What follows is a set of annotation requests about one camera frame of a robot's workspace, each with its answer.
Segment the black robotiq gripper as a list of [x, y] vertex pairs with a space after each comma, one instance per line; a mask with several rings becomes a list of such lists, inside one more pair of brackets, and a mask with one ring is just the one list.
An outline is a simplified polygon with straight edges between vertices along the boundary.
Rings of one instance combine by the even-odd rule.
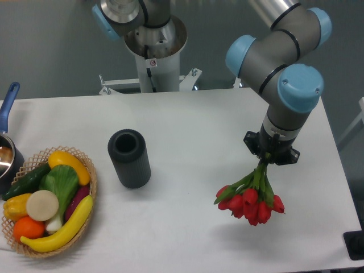
[[296, 164], [300, 157], [300, 152], [292, 147], [293, 139], [283, 140], [279, 134], [270, 136], [264, 127], [259, 133], [248, 131], [243, 141], [253, 155], [263, 158], [268, 152], [278, 166]]

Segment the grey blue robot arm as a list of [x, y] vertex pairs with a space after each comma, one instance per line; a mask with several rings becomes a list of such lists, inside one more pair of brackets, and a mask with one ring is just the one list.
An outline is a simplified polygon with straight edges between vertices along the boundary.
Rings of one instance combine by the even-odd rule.
[[[239, 37], [225, 57], [231, 73], [268, 103], [260, 130], [247, 132], [244, 142], [263, 162], [294, 164], [300, 154], [293, 142], [324, 90], [321, 74], [299, 60], [327, 41], [332, 23], [325, 11], [299, 1], [250, 4], [271, 32], [263, 40]], [[170, 1], [98, 1], [92, 13], [110, 39], [124, 39], [143, 93], [181, 89], [179, 54], [187, 31], [171, 14]]]

